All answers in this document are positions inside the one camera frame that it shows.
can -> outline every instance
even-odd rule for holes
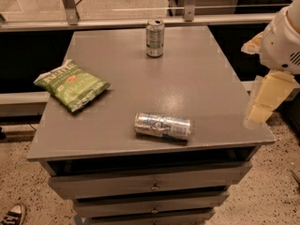
[[[163,54],[165,25],[161,19],[149,20],[146,26],[146,52],[151,57]]]
[[[188,140],[191,135],[192,123],[189,119],[168,117],[153,113],[138,112],[135,116],[135,132],[156,136]]]

speckled floor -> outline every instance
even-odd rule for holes
[[[300,168],[299,139],[278,113],[268,125],[277,142],[256,153],[251,171],[229,188],[229,198],[206,225],[300,224],[300,189],[291,174],[291,169]],[[7,134],[0,142],[0,218],[14,203],[23,202],[27,205],[25,225],[76,224],[71,201],[62,200],[49,188],[49,175],[38,163],[26,160],[33,128],[0,126]]]

floor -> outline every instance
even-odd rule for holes
[[[25,225],[82,225],[75,222],[71,201],[48,186],[49,175],[26,153],[38,123],[2,122],[7,137],[0,141],[0,218],[17,202],[27,205]],[[291,170],[300,172],[299,139],[277,112],[268,121],[277,142],[263,146],[253,168],[205,225],[300,224],[300,189]]]
[[[60,1],[48,1],[51,2],[0,0],[0,10],[2,6],[4,15],[11,21],[64,20]],[[165,15],[166,0],[135,0],[138,6],[129,0],[105,1],[85,0],[78,5],[78,10],[86,20]],[[251,171],[238,185],[230,187],[229,198],[216,208],[205,225],[300,224],[300,189],[291,174],[291,170],[300,170],[299,138],[277,112],[268,125],[277,142],[257,152],[251,160]],[[50,189],[49,175],[41,166],[26,160],[38,123],[3,122],[0,126],[7,135],[0,141],[0,218],[14,203],[23,202],[27,206],[24,225],[83,224],[83,221],[75,222],[71,202],[62,200]]]

drawer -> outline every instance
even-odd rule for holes
[[[51,178],[50,186],[65,199],[208,188],[236,184],[250,168],[250,162],[232,162],[153,170],[60,176]]]
[[[228,193],[225,191],[199,192],[188,191],[161,192],[139,197],[103,198],[92,202],[75,202],[74,210],[82,218],[122,216],[132,214],[158,214],[161,212],[213,208],[221,205]]]
[[[90,219],[89,222],[91,225],[167,225],[190,222],[202,224],[213,215],[214,211],[212,209],[201,209],[154,215],[105,217]]]

chip bag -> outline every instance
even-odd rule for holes
[[[110,86],[108,82],[83,71],[74,60],[40,74],[34,84],[47,90],[71,112],[83,108]]]

